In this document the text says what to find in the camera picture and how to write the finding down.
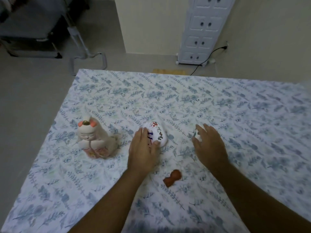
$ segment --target blue leaf pattern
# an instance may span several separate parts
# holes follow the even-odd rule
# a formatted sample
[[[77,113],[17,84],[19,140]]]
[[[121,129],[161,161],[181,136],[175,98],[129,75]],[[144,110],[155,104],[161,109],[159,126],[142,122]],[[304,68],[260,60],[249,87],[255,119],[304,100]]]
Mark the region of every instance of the blue leaf pattern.
[[[78,148],[84,107],[118,137],[114,156],[91,160]],[[298,84],[80,70],[2,231],[66,233],[119,179],[135,131],[150,120],[163,123],[168,143],[122,232],[248,232],[195,155],[191,138],[203,123],[245,176],[311,221],[310,108]],[[166,188],[173,169],[182,179]]]

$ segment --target small brown figurine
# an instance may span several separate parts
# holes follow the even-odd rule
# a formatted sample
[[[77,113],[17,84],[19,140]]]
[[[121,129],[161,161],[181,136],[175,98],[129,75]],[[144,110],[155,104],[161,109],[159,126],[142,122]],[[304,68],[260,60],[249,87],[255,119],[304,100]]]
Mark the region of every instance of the small brown figurine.
[[[171,175],[169,177],[164,178],[163,182],[166,185],[166,187],[170,187],[174,184],[175,181],[178,181],[181,179],[181,172],[178,169],[173,170],[171,172]]]

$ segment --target white cabinet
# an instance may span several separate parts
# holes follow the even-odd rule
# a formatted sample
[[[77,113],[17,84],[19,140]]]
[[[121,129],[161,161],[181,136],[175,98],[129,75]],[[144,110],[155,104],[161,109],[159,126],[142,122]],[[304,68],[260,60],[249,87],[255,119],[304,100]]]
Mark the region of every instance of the white cabinet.
[[[189,0],[177,63],[206,64],[235,0]]]

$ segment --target gray floor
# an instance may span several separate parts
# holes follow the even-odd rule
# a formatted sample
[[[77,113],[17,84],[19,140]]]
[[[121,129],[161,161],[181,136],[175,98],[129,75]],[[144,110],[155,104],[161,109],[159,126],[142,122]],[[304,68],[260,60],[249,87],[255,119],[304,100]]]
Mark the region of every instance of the gray floor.
[[[172,55],[126,54],[113,1],[94,1],[79,20],[86,44],[92,51],[105,51],[108,70],[152,72],[153,69],[184,69]],[[63,59],[10,57],[0,48],[0,226],[2,226],[70,88],[68,58],[75,47],[68,39]],[[96,69],[100,58],[79,61],[77,68]],[[215,76],[215,68],[199,67],[194,75]]]

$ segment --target white ceramic cat figurine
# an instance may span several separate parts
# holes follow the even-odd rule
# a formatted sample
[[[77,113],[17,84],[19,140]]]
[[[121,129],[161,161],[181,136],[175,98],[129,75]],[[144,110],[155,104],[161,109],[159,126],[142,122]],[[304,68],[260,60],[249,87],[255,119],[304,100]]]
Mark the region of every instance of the white ceramic cat figurine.
[[[78,123],[77,133],[79,147],[90,158],[106,158],[117,148],[116,140],[91,116],[83,117],[83,121]]]

